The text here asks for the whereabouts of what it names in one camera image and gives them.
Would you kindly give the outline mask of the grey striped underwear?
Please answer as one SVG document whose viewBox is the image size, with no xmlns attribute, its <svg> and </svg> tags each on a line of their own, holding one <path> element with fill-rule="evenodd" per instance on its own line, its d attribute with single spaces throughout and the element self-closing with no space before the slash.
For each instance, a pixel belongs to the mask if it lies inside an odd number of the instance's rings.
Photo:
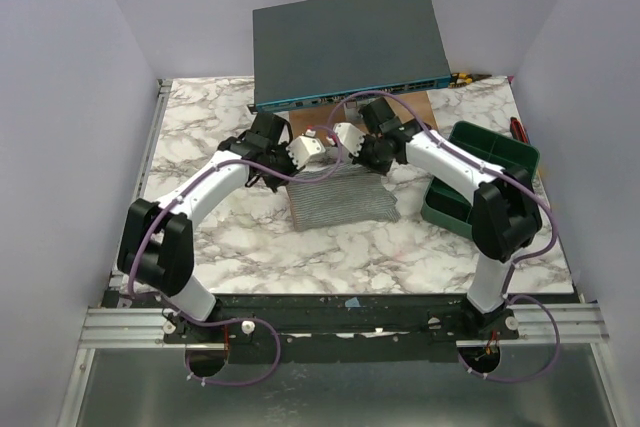
<svg viewBox="0 0 640 427">
<path fill-rule="evenodd" d="M 321 172 L 300 174 L 316 180 Z M 359 165 L 341 165 L 328 179 L 287 186 L 295 231 L 334 227 L 365 221 L 398 222 L 397 198 L 382 177 Z"/>
</svg>

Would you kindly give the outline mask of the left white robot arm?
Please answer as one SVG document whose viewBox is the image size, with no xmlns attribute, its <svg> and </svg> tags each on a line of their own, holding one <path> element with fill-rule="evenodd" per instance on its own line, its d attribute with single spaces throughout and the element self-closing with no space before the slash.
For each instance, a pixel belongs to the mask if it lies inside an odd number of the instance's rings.
<svg viewBox="0 0 640 427">
<path fill-rule="evenodd" d="M 275 191 L 299 172 L 287 147 L 290 123 L 258 113 L 250 128 L 222 141 L 212 158 L 172 193 L 155 201 L 135 200 L 127 212 L 116 260 L 133 282 L 156 289 L 188 317 L 187 329 L 201 342 L 214 340 L 222 327 L 213 311 L 216 298 L 194 275 L 194 230 L 235 190 L 262 179 Z"/>
</svg>

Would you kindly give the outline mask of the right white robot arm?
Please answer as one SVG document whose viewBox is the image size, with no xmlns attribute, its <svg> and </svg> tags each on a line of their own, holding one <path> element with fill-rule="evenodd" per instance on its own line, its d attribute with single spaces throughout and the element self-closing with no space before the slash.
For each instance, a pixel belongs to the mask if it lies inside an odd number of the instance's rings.
<svg viewBox="0 0 640 427">
<path fill-rule="evenodd" d="M 512 259 L 529 246 L 542 227 L 531 177 L 526 169 L 506 169 L 454 146 L 418 119 L 403 123 L 379 98 L 360 108 L 365 132 L 348 123 L 335 135 L 354 163 L 381 175 L 393 163 L 408 164 L 443 181 L 471 205 L 471 238 L 479 250 L 467 292 L 472 306 L 460 314 L 460 326 L 480 339 L 496 327 L 494 311 L 504 304 Z"/>
</svg>

